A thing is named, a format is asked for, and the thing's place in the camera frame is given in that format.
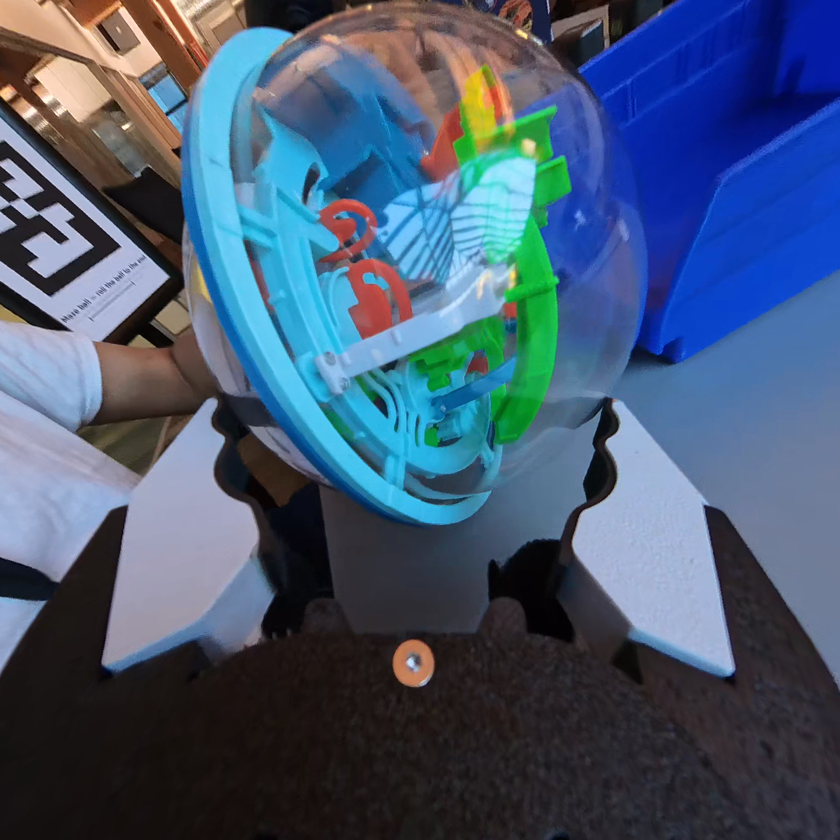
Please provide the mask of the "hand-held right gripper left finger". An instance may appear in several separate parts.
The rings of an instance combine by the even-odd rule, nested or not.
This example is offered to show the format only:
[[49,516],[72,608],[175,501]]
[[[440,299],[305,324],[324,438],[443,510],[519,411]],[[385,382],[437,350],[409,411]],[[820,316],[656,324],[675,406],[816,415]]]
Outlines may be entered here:
[[229,478],[220,419],[206,401],[133,491],[101,656],[111,672],[189,643],[217,662],[263,637],[276,544]]

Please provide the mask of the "blue plastic bin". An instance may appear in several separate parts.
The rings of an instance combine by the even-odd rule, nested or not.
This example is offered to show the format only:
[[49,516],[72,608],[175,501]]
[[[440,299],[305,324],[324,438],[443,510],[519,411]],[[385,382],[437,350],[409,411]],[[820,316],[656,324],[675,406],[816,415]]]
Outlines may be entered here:
[[674,2],[581,74],[637,176],[639,349],[684,361],[838,270],[838,1]]

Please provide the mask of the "wooden shelf unit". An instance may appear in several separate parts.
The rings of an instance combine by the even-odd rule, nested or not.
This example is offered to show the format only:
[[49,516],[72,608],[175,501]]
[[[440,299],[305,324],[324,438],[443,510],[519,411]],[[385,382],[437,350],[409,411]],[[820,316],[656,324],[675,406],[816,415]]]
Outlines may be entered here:
[[1,2],[2,104],[94,186],[179,186],[193,57],[169,2]]

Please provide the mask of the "black-framed tag sign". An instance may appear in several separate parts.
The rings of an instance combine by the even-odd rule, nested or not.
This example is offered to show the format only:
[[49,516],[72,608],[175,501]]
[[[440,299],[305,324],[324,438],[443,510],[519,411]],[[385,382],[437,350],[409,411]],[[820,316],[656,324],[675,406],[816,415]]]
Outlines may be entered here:
[[116,344],[159,323],[181,271],[5,101],[1,134],[2,308]]

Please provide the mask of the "clear maze ball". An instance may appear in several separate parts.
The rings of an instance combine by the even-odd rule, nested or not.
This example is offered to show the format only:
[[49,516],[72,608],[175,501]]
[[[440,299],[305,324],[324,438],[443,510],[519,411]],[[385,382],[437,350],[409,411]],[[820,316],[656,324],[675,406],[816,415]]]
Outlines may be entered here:
[[279,457],[366,508],[466,520],[626,368],[648,286],[634,174],[529,32],[437,3],[249,28],[183,139],[207,365]]

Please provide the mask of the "person's left forearm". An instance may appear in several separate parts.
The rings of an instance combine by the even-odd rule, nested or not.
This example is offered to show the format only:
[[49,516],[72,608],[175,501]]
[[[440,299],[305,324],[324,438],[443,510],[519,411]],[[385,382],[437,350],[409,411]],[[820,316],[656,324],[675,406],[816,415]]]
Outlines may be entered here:
[[166,348],[75,342],[72,362],[72,431],[142,419],[194,414],[218,397],[192,328]]

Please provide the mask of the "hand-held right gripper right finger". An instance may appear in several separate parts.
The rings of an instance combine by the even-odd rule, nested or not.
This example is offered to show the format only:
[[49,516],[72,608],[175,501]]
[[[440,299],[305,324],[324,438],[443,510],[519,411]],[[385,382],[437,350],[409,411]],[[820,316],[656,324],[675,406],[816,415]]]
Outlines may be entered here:
[[706,499],[617,399],[605,399],[575,436],[582,461],[556,531],[557,593],[576,641],[604,663],[645,648],[734,676]]

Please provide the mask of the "black office chair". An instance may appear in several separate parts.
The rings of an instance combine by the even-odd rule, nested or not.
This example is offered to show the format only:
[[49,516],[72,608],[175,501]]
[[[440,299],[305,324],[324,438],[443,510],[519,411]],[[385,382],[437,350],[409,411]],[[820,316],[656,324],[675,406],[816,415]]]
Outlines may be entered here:
[[185,217],[181,191],[151,167],[128,182],[104,186],[101,191],[156,234],[178,245],[182,242]]

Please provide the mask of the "person's white shirt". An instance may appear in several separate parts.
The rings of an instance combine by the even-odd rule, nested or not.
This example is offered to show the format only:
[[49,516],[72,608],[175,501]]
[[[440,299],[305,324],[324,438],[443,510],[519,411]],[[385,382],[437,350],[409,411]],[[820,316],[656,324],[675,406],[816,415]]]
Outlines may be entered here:
[[1,555],[56,583],[140,482],[77,435],[102,407],[94,345],[1,324]]

